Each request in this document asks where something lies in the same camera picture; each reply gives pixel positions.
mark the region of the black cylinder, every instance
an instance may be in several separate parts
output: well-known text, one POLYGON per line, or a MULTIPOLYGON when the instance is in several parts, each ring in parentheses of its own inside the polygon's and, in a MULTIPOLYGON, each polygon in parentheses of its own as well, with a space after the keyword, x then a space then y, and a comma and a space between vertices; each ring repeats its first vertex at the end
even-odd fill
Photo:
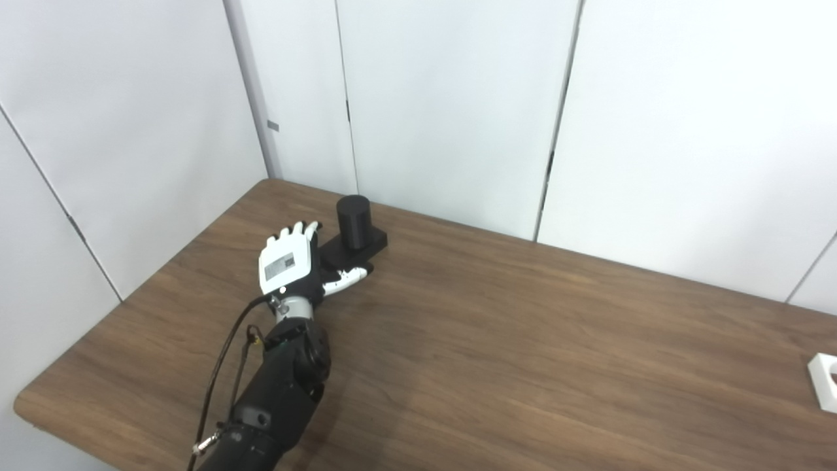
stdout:
POLYGON ((360 250, 372 243, 372 210, 369 200, 360 194, 344 196, 337 201, 337 224, 347 249, 360 250))

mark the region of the white wall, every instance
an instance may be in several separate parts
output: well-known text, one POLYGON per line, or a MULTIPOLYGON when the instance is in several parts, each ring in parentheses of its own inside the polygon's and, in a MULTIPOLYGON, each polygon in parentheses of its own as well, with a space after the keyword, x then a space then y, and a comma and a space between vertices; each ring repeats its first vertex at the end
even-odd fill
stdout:
POLYGON ((275 176, 356 193, 334 0, 228 2, 275 176))
POLYGON ((588 2, 538 240, 784 301, 837 230, 836 23, 588 2))
POLYGON ((221 2, 0 3, 0 100, 127 296, 266 173, 221 2))
POLYGON ((576 0, 338 0, 358 188, 531 239, 576 0))
POLYGON ((790 298, 791 304, 837 314, 837 235, 790 298))
POLYGON ((108 469, 12 410, 18 393, 118 299, 2 115, 0 168, 0 468, 108 469))

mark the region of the black wire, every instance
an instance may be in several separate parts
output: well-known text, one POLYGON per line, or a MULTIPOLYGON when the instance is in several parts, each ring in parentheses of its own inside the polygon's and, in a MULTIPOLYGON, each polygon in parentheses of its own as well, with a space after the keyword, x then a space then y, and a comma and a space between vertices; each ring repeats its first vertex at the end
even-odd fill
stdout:
POLYGON ((229 412, 227 413, 227 423, 233 421, 233 407, 235 407, 235 399, 239 396, 239 384, 241 383, 241 375, 244 373, 244 364, 247 363, 247 352, 250 350, 250 345, 253 339, 250 338, 250 327, 247 328, 247 341, 241 347, 241 361, 239 362, 239 370, 235 372, 235 382, 233 383, 233 395, 229 397, 229 412))
MULTIPOLYGON (((250 304, 248 304, 247 307, 244 308, 244 311, 239 314, 239 318, 235 319, 233 328, 230 329, 227 340, 223 343, 223 347, 221 347, 221 353, 218 355, 218 361, 215 362, 215 368, 213 368, 212 374, 209 376, 209 385, 207 386, 206 396, 203 398, 203 409, 201 410, 201 420, 198 423, 198 435, 195 438, 195 443, 200 443, 203 440, 203 428, 206 426, 207 415, 209 414, 209 402, 212 400, 212 391, 215 389, 215 380, 218 379, 218 372, 221 370, 221 364, 223 364, 224 357, 227 356, 227 350, 229 350, 230 344, 233 343, 235 333, 238 332, 239 326, 244 321, 244 318, 247 317, 247 314, 253 310, 253 308, 261 303, 267 303, 269 300, 270 295, 264 295, 250 301, 250 304)), ((187 471, 192 471, 194 469, 195 460, 197 459, 198 457, 192 453, 192 457, 189 459, 189 465, 187 466, 187 471)))

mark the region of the robotic arm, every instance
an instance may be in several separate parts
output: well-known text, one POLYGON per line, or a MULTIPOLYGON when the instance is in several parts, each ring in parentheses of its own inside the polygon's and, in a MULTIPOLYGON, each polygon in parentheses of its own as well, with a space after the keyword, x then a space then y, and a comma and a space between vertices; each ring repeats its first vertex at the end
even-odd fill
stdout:
POLYGON ((195 445, 195 456, 214 445, 199 471, 272 470, 300 441, 320 403, 331 356, 314 309, 324 297, 362 280, 372 267, 322 275, 319 227, 298 222, 285 228, 267 240, 259 256, 259 285, 276 325, 263 339, 249 335, 249 343, 264 345, 262 365, 235 400, 227 422, 195 445))

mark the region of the wooden table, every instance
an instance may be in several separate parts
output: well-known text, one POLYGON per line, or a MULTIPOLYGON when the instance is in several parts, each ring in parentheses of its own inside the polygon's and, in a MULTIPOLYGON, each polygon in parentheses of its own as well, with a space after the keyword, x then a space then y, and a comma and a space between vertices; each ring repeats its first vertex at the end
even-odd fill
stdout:
MULTIPOLYGON (((316 219, 327 240, 337 199, 256 185, 15 410, 117 468, 184 469, 218 348, 259 295, 265 238, 316 219)), ((837 354, 837 317, 386 206, 372 213, 389 248, 316 313, 332 374, 280 469, 837 469, 837 415, 818 408, 806 370, 815 353, 837 354)), ((251 315, 273 322, 265 308, 251 315)), ((238 345, 210 422, 229 400, 238 345)))

